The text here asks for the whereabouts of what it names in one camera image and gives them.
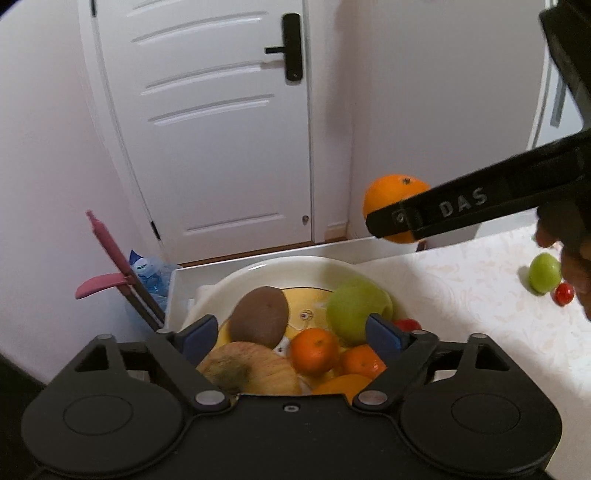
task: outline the screw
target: screw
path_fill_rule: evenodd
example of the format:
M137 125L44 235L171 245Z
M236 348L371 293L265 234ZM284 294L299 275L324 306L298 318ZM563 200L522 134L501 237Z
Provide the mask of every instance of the screw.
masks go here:
M302 320L310 320L313 316L314 312L312 310L305 309L300 312L300 318Z
M361 392L357 398L363 405L368 405L371 407L383 405L388 401L388 396L379 390L367 390L365 392Z
M226 400L226 396L218 390L206 390L195 395L195 400L201 405L212 407Z

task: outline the countertop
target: countertop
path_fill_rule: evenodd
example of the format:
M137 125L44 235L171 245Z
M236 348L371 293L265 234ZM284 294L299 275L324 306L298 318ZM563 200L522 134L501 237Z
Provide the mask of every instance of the countertop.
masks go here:
M357 265L441 340L487 333L558 408L563 437L548 467L557 480L591 480L591 323L527 287L543 250L534 227ZM555 256L557 249L547 250Z

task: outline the green apple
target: green apple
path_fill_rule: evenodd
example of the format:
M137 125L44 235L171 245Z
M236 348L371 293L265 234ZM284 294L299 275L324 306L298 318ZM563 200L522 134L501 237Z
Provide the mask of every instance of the green apple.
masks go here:
M538 255L530 265L530 285L539 293L554 290L562 280L560 262L552 255Z
M365 322L372 313L392 320L392 298L369 280L356 278L341 285L330 296L326 320L335 334L355 346L366 343Z

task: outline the cherry tomato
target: cherry tomato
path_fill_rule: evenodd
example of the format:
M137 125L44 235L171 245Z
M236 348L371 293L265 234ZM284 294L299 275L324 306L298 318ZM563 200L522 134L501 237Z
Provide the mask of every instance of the cherry tomato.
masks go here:
M407 333L423 329L423 327L421 327L421 324L413 319L396 320L394 322L394 325L400 328L403 332Z
M554 301L560 306L567 306L574 299L574 288L570 283L561 283L554 292Z

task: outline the door hinge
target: door hinge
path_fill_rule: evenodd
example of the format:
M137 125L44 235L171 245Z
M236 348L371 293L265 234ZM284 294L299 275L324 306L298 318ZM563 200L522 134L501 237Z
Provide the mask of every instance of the door hinge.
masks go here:
M158 233L158 229L156 228L156 224L154 222L150 222L150 225L152 226L152 230L154 231L154 235L156 235L156 238L158 239L158 241L161 241L162 239L160 238L160 234Z

